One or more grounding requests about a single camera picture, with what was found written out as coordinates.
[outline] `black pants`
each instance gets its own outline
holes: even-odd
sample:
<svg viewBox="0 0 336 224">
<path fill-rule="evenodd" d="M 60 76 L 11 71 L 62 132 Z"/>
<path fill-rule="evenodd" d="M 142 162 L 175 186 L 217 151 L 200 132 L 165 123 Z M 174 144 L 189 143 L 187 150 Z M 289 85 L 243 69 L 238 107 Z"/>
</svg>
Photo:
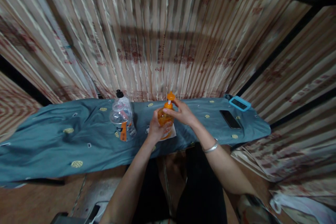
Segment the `black pants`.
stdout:
<svg viewBox="0 0 336 224">
<path fill-rule="evenodd" d="M 179 223 L 227 223 L 223 189 L 212 171 L 201 145 L 185 151 L 187 183 L 178 203 Z M 169 208 L 155 159 L 148 163 L 132 223 L 169 219 Z"/>
</svg>

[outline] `blue blanket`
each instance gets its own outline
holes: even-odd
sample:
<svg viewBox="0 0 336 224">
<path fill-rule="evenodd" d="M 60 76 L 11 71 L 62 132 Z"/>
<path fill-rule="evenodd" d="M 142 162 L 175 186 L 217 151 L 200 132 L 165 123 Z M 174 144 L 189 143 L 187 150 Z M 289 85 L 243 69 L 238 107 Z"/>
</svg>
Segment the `blue blanket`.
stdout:
<svg viewBox="0 0 336 224">
<path fill-rule="evenodd" d="M 253 108 L 241 112 L 225 98 L 184 102 L 220 144 L 248 142 L 271 133 L 269 124 Z M 113 100 L 82 99 L 43 107 L 0 144 L 0 181 L 62 177 L 130 164 L 146 139 L 153 111 L 164 103 L 132 104 L 137 135 L 128 142 L 116 137 L 116 127 L 109 120 Z M 231 129 L 220 110 L 229 110 L 241 129 Z M 177 136 L 157 143 L 151 158 L 185 149 L 197 141 L 189 126 L 177 120 L 174 125 Z"/>
</svg>

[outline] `curtain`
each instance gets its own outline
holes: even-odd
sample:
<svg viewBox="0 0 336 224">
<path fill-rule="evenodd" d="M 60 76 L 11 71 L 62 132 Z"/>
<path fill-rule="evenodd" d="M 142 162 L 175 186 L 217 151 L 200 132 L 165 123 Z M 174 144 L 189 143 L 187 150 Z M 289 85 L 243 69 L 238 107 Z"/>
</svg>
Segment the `curtain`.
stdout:
<svg viewBox="0 0 336 224">
<path fill-rule="evenodd" d="M 52 103 L 97 97 L 37 0 L 0 0 L 0 53 Z"/>
<path fill-rule="evenodd" d="M 335 16 L 322 8 L 242 95 L 270 124 L 336 87 Z"/>
<path fill-rule="evenodd" d="M 336 210 L 336 157 L 333 156 L 318 165 L 306 167 L 293 176 L 279 182 L 270 190 L 272 194 L 309 197 Z"/>
<path fill-rule="evenodd" d="M 336 158 L 336 98 L 279 126 L 270 136 L 250 142 L 232 156 L 271 181 Z M 336 163 L 328 166 L 335 172 Z"/>
<path fill-rule="evenodd" d="M 39 103 L 0 72 L 0 143 L 7 140 L 40 107 Z"/>
<path fill-rule="evenodd" d="M 1 53 L 54 103 L 94 97 L 90 80 L 104 98 L 117 89 L 134 101 L 162 100 L 170 90 L 179 98 L 220 97 L 238 90 L 310 8 L 294 0 L 0 4 L 6 25 L 20 27 L 34 47 L 18 48 L 13 37 L 23 35 L 2 31 Z"/>
</svg>

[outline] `wrist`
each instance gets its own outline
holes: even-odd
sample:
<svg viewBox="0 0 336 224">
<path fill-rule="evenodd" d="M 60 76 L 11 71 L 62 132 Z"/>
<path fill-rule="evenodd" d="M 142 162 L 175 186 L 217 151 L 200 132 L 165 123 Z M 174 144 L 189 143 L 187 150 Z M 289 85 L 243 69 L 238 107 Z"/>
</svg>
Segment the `wrist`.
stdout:
<svg viewBox="0 0 336 224">
<path fill-rule="evenodd" d="M 189 126 L 192 130 L 194 130 L 195 128 L 199 128 L 200 126 L 203 126 L 203 125 L 196 117 L 194 117 L 192 121 L 189 123 Z"/>
<path fill-rule="evenodd" d="M 150 145 L 150 146 L 154 146 L 156 145 L 156 143 L 159 141 L 160 139 L 158 139 L 156 136 L 153 135 L 148 135 L 145 142 L 146 144 Z"/>
</svg>

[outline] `person's left hand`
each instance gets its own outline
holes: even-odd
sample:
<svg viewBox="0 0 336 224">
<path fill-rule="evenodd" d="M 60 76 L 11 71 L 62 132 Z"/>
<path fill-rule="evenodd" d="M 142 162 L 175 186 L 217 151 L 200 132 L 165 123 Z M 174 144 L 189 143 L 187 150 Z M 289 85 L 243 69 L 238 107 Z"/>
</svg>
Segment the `person's left hand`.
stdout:
<svg viewBox="0 0 336 224">
<path fill-rule="evenodd" d="M 154 111 L 152 120 L 149 124 L 149 133 L 148 133 L 148 136 L 147 136 L 147 140 L 151 141 L 153 143 L 157 143 L 158 141 L 161 140 L 164 131 L 168 127 L 167 124 L 163 125 L 162 127 L 159 124 L 157 114 L 158 114 L 158 111 L 160 109 L 161 108 L 158 108 L 157 110 Z"/>
</svg>

